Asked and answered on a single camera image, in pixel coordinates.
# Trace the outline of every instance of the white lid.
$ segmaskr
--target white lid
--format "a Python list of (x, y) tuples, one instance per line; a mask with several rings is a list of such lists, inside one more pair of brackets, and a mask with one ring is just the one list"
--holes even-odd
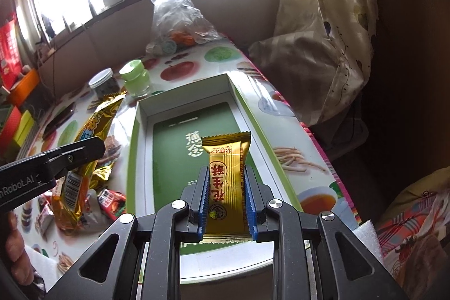
[(92, 77), (92, 79), (89, 81), (89, 87), (95, 89), (96, 87), (110, 79), (112, 76), (113, 70), (111, 68), (102, 70)]

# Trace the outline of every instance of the green jar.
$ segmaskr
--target green jar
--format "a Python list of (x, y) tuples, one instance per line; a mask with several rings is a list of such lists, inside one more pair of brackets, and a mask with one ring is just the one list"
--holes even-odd
[(133, 97), (150, 92), (149, 71), (143, 67), (141, 60), (129, 61), (119, 70), (119, 74), (125, 81), (125, 88)]

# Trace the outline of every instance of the smartphone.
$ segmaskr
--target smartphone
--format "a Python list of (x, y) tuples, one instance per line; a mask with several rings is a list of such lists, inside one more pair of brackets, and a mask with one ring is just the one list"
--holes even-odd
[(70, 119), (74, 112), (75, 112), (75, 102), (71, 103), (64, 110), (58, 113), (57, 116), (55, 116), (55, 118), (47, 124), (46, 129), (44, 130), (44, 134), (42, 135), (42, 138), (44, 140), (48, 138), (53, 131), (55, 131), (64, 122)]

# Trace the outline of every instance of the green jar lid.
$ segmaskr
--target green jar lid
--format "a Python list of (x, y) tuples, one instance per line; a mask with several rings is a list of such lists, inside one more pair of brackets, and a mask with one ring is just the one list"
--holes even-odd
[(119, 70), (119, 74), (123, 80), (133, 80), (140, 76), (144, 67), (141, 60), (132, 60), (126, 63), (122, 69)]

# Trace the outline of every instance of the open cardboard box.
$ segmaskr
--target open cardboard box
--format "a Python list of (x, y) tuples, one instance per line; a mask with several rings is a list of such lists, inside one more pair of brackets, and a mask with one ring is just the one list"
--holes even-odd
[[(247, 164), (276, 198), (301, 209), (266, 137), (227, 74), (151, 96), (137, 105), (130, 146), (127, 210), (149, 215), (194, 184), (208, 154), (200, 137), (251, 131)], [(182, 244), (181, 282), (236, 275), (271, 264), (272, 243)]]

